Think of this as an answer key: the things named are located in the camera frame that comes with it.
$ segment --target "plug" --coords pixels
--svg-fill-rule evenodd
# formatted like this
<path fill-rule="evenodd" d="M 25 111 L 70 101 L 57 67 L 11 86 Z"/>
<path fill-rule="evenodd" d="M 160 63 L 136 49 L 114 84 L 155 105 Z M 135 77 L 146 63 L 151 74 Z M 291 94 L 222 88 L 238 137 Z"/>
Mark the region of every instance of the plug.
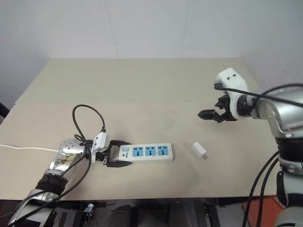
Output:
<path fill-rule="evenodd" d="M 196 142 L 191 147 L 193 152 L 198 156 L 198 158 L 203 157 L 204 159 L 207 159 L 207 155 L 205 154 L 207 151 L 204 149 L 204 147 L 201 146 L 199 142 Z"/>
<path fill-rule="evenodd" d="M 109 142 L 109 136 L 103 131 L 94 138 L 93 146 L 91 148 L 91 162 L 96 162 L 97 152 L 103 152 L 108 149 Z"/>

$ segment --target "floor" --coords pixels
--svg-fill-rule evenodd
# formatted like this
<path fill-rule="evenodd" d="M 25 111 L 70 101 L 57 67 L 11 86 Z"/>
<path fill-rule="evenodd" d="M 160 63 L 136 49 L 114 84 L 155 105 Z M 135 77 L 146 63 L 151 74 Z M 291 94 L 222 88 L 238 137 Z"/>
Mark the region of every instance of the floor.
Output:
<path fill-rule="evenodd" d="M 95 210 L 93 218 L 84 225 L 84 227 L 102 227 L 107 220 L 107 217 L 110 215 L 111 211 L 116 209 L 119 206 L 131 205 L 132 207 L 136 206 L 136 200 L 119 200 L 119 201 L 110 201 L 109 203 L 114 205 L 107 206 L 106 208 L 98 208 Z M 193 206 L 192 201 L 187 201 L 182 203 L 184 209 L 186 210 L 187 215 L 191 221 L 192 227 L 201 227 L 198 225 L 196 220 L 196 212 Z M 243 220 L 243 208 L 240 204 L 230 205 L 227 207 L 216 207 L 218 212 L 218 217 L 221 227 L 241 227 Z M 167 213 L 165 208 L 163 210 L 154 210 L 151 208 L 138 209 L 138 227 L 168 227 L 167 224 Z M 205 218 L 206 226 L 210 227 L 208 218 Z"/>
<path fill-rule="evenodd" d="M 205 225 L 199 225 L 197 223 L 197 214 L 194 209 L 194 205 L 192 201 L 181 201 L 184 209 L 190 219 L 190 222 L 192 224 L 192 227 L 210 227 L 209 220 L 205 216 L 205 214 L 202 214 L 200 217 L 204 218 Z M 110 215 L 111 211 L 116 209 L 117 207 L 123 206 L 123 205 L 131 205 L 132 207 L 137 206 L 137 204 L 140 203 L 141 205 L 138 207 L 138 227 L 167 227 L 167 220 L 168 215 L 166 212 L 165 206 L 145 206 L 142 205 L 142 201 L 140 200 L 113 200 L 108 201 L 107 204 L 110 204 L 106 206 L 105 208 L 96 208 L 94 210 L 94 215 L 91 219 L 89 219 L 87 224 L 84 224 L 83 227 L 102 227 L 104 226 L 104 223 L 106 222 L 108 216 Z M 0 226 L 2 224 L 7 223 L 9 219 L 11 218 L 11 212 L 14 211 L 15 206 L 18 204 L 16 201 L 5 201 L 2 202 L 2 208 L 3 212 L 1 215 L 9 214 L 5 217 L 0 218 Z M 240 204 L 230 205 L 227 207 L 216 207 L 218 212 L 218 217 L 220 221 L 221 227 L 241 227 L 241 222 L 243 219 L 243 208 Z M 67 216 L 65 217 L 65 225 L 64 227 L 72 227 L 74 219 L 77 215 L 76 210 L 64 210 L 61 208 L 56 209 L 58 216 L 60 217 L 61 213 L 67 212 Z"/>

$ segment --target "white power strip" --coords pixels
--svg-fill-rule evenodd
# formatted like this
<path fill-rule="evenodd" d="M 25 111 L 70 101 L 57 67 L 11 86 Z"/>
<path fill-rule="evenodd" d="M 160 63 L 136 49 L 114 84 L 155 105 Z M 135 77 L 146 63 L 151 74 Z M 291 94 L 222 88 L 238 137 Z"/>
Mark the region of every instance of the white power strip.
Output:
<path fill-rule="evenodd" d="M 120 161 L 129 162 L 172 162 L 173 152 L 170 143 L 122 145 Z"/>

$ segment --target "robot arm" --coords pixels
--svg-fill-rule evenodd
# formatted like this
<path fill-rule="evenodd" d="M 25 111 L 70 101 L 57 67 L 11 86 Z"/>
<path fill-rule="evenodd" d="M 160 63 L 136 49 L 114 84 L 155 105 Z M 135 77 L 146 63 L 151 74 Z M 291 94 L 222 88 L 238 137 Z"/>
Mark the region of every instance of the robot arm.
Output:
<path fill-rule="evenodd" d="M 215 89 L 235 88 L 247 92 L 244 79 L 229 68 L 217 76 Z M 303 103 L 303 90 L 277 89 L 273 100 L 225 91 L 215 105 L 226 112 L 202 110 L 198 116 L 205 120 L 236 121 L 246 117 L 267 120 L 278 146 L 281 171 L 277 174 L 277 196 L 286 206 L 275 226 L 303 225 L 303 108 L 279 100 Z"/>
<path fill-rule="evenodd" d="M 83 155 L 84 146 L 81 141 L 76 139 L 63 141 L 58 154 L 50 163 L 36 188 L 31 190 L 28 199 L 19 204 L 9 224 L 60 196 L 75 170 L 76 166 L 72 167 L 72 165 L 79 161 Z M 45 207 L 21 223 L 23 226 L 51 227 L 56 216 L 53 209 L 53 206 Z"/>

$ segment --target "table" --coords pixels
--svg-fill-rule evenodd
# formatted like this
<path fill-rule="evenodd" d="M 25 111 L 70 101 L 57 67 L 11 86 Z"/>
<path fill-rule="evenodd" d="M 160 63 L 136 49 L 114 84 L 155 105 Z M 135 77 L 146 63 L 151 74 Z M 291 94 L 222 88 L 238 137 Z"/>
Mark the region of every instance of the table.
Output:
<path fill-rule="evenodd" d="M 275 152 L 266 121 L 204 121 L 197 113 L 213 108 L 221 92 L 216 75 L 233 67 L 249 83 L 239 59 L 52 59 L 0 126 L 0 144 L 58 148 L 76 132 L 72 108 L 98 109 L 112 139 L 132 144 L 172 143 L 171 163 L 109 168 L 94 163 L 65 200 L 248 196 L 259 169 Z M 85 136 L 100 130 L 88 109 L 76 113 Z M 194 142 L 207 160 L 191 151 Z M 21 200 L 35 188 L 56 153 L 0 148 L 0 199 Z M 82 161 L 67 187 L 82 175 Z M 274 194 L 274 169 L 265 194 Z"/>

